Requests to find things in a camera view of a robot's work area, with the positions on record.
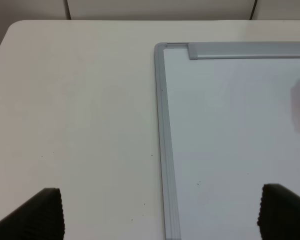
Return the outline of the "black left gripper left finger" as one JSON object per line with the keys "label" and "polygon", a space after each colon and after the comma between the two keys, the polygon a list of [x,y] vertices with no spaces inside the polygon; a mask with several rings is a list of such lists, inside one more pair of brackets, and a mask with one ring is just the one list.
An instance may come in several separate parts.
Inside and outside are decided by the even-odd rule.
{"label": "black left gripper left finger", "polygon": [[0,220],[0,240],[62,240],[64,236],[59,188],[43,188]]}

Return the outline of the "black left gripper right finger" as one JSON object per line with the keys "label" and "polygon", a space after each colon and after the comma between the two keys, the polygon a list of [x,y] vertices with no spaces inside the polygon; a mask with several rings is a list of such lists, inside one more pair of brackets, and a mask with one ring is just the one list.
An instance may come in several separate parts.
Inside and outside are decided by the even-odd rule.
{"label": "black left gripper right finger", "polygon": [[300,196],[281,184],[265,184],[257,225],[263,240],[300,240]]}

